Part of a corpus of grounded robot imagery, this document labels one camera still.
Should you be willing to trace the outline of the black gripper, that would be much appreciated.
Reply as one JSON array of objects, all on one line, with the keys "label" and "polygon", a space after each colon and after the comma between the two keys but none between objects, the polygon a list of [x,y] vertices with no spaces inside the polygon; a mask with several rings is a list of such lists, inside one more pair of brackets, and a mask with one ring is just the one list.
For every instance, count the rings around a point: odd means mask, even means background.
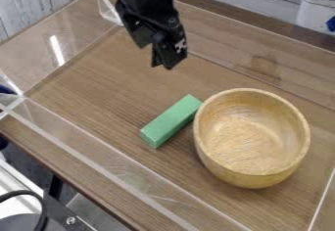
[{"label": "black gripper", "polygon": [[139,48],[153,44],[153,67],[187,58],[187,39],[174,0],[117,0],[115,9]]}]

